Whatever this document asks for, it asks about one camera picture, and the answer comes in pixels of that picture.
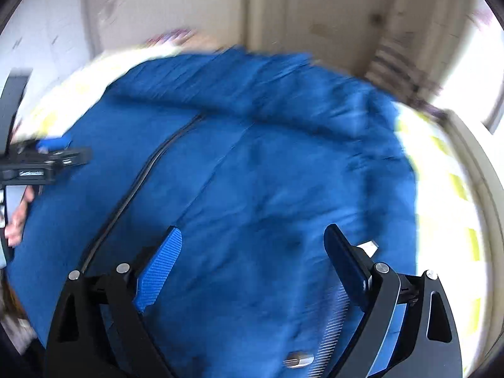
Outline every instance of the blue fabric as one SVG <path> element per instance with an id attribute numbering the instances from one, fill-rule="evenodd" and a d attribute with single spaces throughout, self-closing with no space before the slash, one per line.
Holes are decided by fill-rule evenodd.
<path id="1" fill-rule="evenodd" d="M 198 114 L 90 273 L 131 261 L 176 225 L 180 257 L 144 319 L 177 374 L 306 376 L 282 360 L 316 353 L 324 332 L 335 283 L 326 226 L 338 224 L 352 243 L 376 241 L 377 258 L 406 273 L 415 271 L 416 237 L 415 179 L 391 98 L 306 55 L 180 55 L 110 85 L 70 129 L 72 146 L 93 149 L 92 162 L 35 200 L 9 279 L 45 342 L 89 241 L 148 156 Z M 349 314 L 343 341 L 359 317 Z"/>

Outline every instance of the metal screw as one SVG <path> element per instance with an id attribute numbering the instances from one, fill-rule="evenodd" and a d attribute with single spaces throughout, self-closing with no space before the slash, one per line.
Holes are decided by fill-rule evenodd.
<path id="1" fill-rule="evenodd" d="M 375 269 L 377 272 L 381 272 L 382 274 L 387 274 L 390 271 L 390 267 L 385 263 L 376 263 Z"/>
<path id="2" fill-rule="evenodd" d="M 76 280 L 80 277 L 81 275 L 81 272 L 79 270 L 72 270 L 69 274 L 68 274 L 68 278 L 70 280 Z"/>
<path id="3" fill-rule="evenodd" d="M 315 357 L 313 354 L 308 354 L 306 352 L 289 352 L 287 358 L 284 360 L 284 365 L 287 368 L 301 368 L 310 365 L 314 359 Z"/>
<path id="4" fill-rule="evenodd" d="M 128 263 L 122 263 L 119 266 L 115 268 L 115 271 L 117 271 L 119 274 L 124 274 L 129 271 L 129 264 Z"/>
<path id="5" fill-rule="evenodd" d="M 425 275 L 429 277 L 431 280 L 437 280 L 438 279 L 438 274 L 434 270 L 427 270 L 425 272 Z"/>

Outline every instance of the blue gripper pad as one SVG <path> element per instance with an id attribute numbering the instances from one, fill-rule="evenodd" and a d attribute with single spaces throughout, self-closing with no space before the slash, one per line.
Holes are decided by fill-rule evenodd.
<path id="1" fill-rule="evenodd" d="M 59 138 L 45 138 L 41 139 L 35 145 L 35 149 L 38 151 L 47 150 L 49 152 L 52 151 L 60 151 L 62 149 L 66 149 L 72 143 L 72 138 L 68 134 L 64 134 Z"/>
<path id="2" fill-rule="evenodd" d="M 182 233 L 173 227 L 137 279 L 137 295 L 133 304 L 139 312 L 144 312 L 148 305 L 156 302 L 181 249 Z"/>

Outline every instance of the bed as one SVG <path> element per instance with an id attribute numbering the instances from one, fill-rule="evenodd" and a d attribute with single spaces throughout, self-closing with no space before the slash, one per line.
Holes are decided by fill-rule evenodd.
<path id="1" fill-rule="evenodd" d="M 135 65 L 183 51 L 170 42 L 156 41 L 153 46 L 102 55 L 72 74 L 23 119 L 16 139 L 34 133 L 41 137 L 62 135 L 100 99 L 111 82 Z M 495 275 L 486 237 L 488 212 L 479 201 L 471 170 L 465 165 L 471 153 L 467 149 L 460 152 L 460 144 L 453 140 L 459 136 L 453 129 L 451 135 L 447 134 L 458 117 L 449 115 L 442 127 L 403 104 L 396 103 L 395 107 L 399 112 L 396 135 L 418 183 L 416 271 L 421 274 L 433 269 L 443 282 L 457 323 L 467 374 L 477 366 L 492 340 L 488 332 L 499 317 L 491 293 Z"/>

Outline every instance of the black clamp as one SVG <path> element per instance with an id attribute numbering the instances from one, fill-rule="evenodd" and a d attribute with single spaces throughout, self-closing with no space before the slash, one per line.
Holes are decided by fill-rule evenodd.
<path id="1" fill-rule="evenodd" d="M 154 304 L 182 247 L 182 234 L 169 227 L 162 242 L 144 248 L 133 263 L 109 274 L 69 273 L 56 305 L 47 340 L 47 378 L 175 378 L 150 339 L 140 314 Z M 117 363 L 100 306 L 107 305 L 134 374 Z"/>
<path id="2" fill-rule="evenodd" d="M 62 169 L 91 160 L 89 148 L 69 149 L 68 138 L 42 140 L 43 146 L 38 140 L 11 145 L 14 120 L 28 79 L 29 75 L 9 75 L 0 97 L 0 269 L 13 259 L 14 254 L 3 232 L 8 221 L 6 187 L 52 184 Z"/>
<path id="3" fill-rule="evenodd" d="M 370 378 L 461 378 L 462 355 L 452 310 L 438 275 L 397 274 L 350 245 L 338 226 L 324 246 L 350 300 L 364 316 L 329 378 L 367 377 L 387 335 L 396 304 L 407 304 L 399 338 L 383 371 Z"/>

